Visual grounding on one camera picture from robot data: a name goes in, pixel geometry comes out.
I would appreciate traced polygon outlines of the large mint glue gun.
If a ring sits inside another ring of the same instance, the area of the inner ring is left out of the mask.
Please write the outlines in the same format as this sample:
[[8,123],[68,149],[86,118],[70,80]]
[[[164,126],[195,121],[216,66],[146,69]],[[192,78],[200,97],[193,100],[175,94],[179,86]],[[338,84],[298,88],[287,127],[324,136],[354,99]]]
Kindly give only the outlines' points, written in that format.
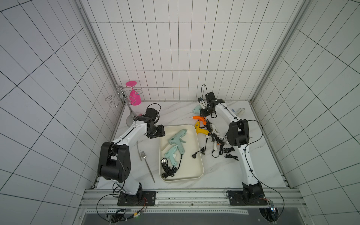
[[168,143],[170,145],[177,145],[178,146],[178,150],[180,152],[181,155],[184,155],[185,154],[185,150],[184,150],[184,147],[183,147],[183,143],[185,143],[185,141],[182,140],[182,138],[186,135],[187,133],[187,130],[186,129],[182,129],[180,130],[176,135],[174,135],[172,138],[170,138],[168,140]]

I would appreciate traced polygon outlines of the cream storage tray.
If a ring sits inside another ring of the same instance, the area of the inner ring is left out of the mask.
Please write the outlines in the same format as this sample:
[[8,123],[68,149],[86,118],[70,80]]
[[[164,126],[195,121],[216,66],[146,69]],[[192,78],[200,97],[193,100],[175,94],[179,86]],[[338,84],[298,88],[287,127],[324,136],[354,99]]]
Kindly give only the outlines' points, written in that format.
[[167,183],[201,178],[204,166],[195,127],[166,126],[165,134],[160,138],[160,178]]

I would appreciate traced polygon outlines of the small mint glue gun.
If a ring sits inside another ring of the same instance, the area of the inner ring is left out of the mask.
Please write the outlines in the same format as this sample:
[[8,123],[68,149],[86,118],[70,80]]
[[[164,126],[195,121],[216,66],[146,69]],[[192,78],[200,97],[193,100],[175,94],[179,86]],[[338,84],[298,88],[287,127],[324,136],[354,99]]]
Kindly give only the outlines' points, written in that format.
[[200,105],[197,105],[193,110],[193,114],[200,115],[202,107]]

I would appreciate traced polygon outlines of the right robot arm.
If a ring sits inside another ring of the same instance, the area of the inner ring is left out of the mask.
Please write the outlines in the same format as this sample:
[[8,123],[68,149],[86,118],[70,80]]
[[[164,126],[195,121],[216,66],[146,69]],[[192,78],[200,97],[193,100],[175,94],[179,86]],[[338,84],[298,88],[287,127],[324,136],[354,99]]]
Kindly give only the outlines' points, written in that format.
[[241,167],[243,199],[246,202],[264,198],[262,183],[256,178],[249,153],[249,125],[245,119],[240,119],[227,107],[222,99],[217,99],[213,92],[205,94],[206,105],[200,110],[202,117],[220,116],[228,123],[227,141],[234,148]]

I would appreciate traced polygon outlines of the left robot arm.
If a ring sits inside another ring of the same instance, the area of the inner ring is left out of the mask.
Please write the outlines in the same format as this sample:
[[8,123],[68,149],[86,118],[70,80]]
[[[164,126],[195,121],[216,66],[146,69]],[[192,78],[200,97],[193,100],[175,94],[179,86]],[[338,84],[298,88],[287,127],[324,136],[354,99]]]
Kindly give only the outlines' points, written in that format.
[[101,146],[98,176],[121,183],[121,189],[128,197],[141,200],[143,196],[141,183],[130,175],[130,148],[142,136],[154,139],[166,135],[164,126],[156,124],[159,118],[159,111],[148,107],[145,114],[133,119],[132,125],[124,134],[112,142],[104,142]]

